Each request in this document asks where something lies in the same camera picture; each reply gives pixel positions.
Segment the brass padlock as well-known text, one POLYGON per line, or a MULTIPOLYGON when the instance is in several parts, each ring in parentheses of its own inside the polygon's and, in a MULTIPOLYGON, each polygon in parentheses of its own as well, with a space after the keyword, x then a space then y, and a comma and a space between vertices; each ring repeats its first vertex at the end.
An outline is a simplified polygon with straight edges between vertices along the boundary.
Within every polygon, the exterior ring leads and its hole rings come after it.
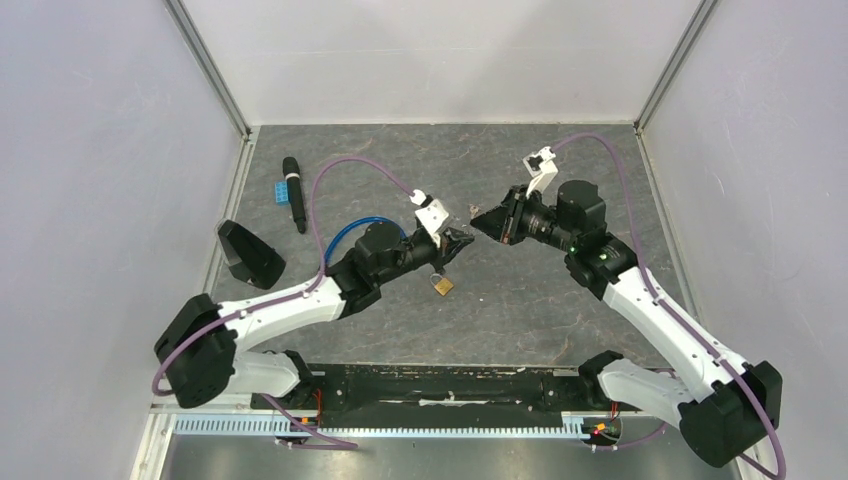
POLYGON ((455 288, 450 279, 438 272, 431 274, 429 280, 434 290, 441 296, 448 295, 455 288))

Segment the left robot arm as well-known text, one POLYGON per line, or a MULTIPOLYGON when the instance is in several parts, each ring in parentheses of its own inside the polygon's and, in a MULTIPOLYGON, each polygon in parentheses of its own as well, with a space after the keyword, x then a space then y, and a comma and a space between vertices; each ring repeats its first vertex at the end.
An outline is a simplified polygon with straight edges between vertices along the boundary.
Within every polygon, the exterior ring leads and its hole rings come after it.
POLYGON ((425 265, 438 275, 474 240, 455 228, 434 241, 424 228, 402 235, 393 223, 374 223, 354 246, 308 282, 252 299, 216 303, 189 298, 154 345, 160 369, 157 396, 173 396, 184 409, 221 394, 268 394, 291 408, 314 393, 298 353, 262 354, 255 346, 291 331, 358 314, 376 303, 381 288, 425 265))

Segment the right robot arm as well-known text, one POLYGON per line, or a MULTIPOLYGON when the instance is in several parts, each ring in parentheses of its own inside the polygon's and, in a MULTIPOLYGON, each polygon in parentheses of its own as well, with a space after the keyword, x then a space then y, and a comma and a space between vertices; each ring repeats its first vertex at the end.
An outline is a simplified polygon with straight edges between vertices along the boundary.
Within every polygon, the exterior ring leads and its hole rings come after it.
POLYGON ((637 254, 608 232, 596 185, 566 181, 553 205, 529 186, 514 185, 471 225, 501 244, 533 239, 563 251, 571 277, 633 325, 672 368, 662 374, 618 352, 598 354, 578 369, 585 405, 618 402, 642 410, 677 428, 716 468, 775 434, 782 375, 771 363, 752 364, 718 341, 666 294, 637 254))

